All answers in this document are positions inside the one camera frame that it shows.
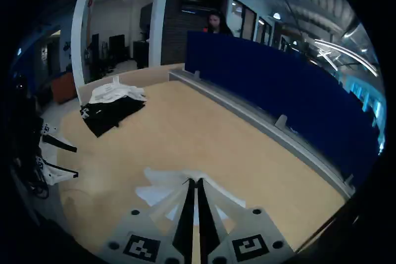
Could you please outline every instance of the table surface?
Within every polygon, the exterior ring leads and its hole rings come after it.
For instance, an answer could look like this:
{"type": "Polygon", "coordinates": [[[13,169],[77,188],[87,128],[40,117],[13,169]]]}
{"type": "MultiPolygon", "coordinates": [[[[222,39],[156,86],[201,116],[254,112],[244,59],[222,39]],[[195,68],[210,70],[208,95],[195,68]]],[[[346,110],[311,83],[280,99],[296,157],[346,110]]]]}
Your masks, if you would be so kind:
{"type": "Polygon", "coordinates": [[[146,167],[203,171],[247,208],[263,207],[294,250],[344,204],[308,165],[183,83],[155,84],[145,93],[142,110],[99,138],[78,110],[62,120],[78,151],[58,150],[57,164],[80,176],[59,184],[60,197],[72,235],[89,251],[99,251],[132,207],[149,207],[135,194],[150,185],[146,167]]]}

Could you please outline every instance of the person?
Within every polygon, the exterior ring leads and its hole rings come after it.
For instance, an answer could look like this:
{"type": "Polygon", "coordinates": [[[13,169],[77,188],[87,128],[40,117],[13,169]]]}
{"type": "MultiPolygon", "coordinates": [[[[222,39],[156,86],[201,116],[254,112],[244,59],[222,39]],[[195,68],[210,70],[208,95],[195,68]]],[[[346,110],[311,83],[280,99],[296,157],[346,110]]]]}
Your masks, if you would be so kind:
{"type": "Polygon", "coordinates": [[[226,18],[224,15],[217,10],[211,11],[207,16],[207,28],[204,30],[208,33],[213,34],[225,34],[229,36],[234,36],[227,26],[226,18]]]}

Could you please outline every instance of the white cloth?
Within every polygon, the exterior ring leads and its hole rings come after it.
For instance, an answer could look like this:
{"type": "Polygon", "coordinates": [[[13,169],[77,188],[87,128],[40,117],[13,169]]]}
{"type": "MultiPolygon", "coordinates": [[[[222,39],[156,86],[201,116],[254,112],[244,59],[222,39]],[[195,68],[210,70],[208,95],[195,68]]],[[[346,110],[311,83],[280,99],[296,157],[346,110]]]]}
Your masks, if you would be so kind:
{"type": "MultiPolygon", "coordinates": [[[[148,205],[153,206],[159,203],[161,200],[165,199],[177,186],[183,184],[187,179],[192,178],[196,182],[200,178],[204,178],[212,187],[217,191],[238,203],[242,207],[246,207],[246,202],[235,197],[230,192],[219,186],[213,179],[211,179],[207,174],[201,171],[193,170],[182,170],[182,171],[159,171],[151,170],[150,168],[145,169],[145,176],[150,181],[152,186],[149,187],[137,187],[136,194],[145,200],[148,205]]],[[[170,220],[174,219],[177,210],[176,206],[166,217],[170,220]]],[[[217,211],[222,220],[227,219],[228,216],[217,207],[217,211]]],[[[194,205],[194,225],[199,225],[198,218],[198,206],[194,205]]]]}
{"type": "Polygon", "coordinates": [[[146,101],[146,98],[143,96],[144,93],[143,88],[120,84],[119,76],[114,76],[112,83],[102,85],[92,90],[89,103],[111,103],[126,96],[135,100],[146,101]]]}

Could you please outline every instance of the black cloth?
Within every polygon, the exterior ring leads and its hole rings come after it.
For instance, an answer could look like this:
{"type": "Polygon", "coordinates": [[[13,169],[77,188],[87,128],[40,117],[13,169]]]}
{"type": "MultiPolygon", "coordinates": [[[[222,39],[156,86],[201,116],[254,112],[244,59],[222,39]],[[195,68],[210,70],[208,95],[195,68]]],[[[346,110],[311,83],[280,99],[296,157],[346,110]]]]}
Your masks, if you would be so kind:
{"type": "Polygon", "coordinates": [[[120,121],[144,106],[144,101],[123,97],[111,103],[88,103],[80,113],[88,128],[99,137],[112,127],[118,127],[120,121]]]}

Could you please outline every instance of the blue divider panel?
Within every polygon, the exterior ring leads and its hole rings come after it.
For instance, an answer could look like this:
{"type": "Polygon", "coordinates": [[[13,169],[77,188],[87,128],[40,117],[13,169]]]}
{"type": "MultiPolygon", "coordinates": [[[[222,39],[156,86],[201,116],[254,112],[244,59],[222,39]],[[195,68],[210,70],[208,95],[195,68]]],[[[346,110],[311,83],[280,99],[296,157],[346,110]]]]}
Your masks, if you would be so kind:
{"type": "Polygon", "coordinates": [[[221,34],[189,32],[185,69],[238,94],[287,125],[357,187],[378,156],[378,142],[356,100],[302,57],[221,34]]]}

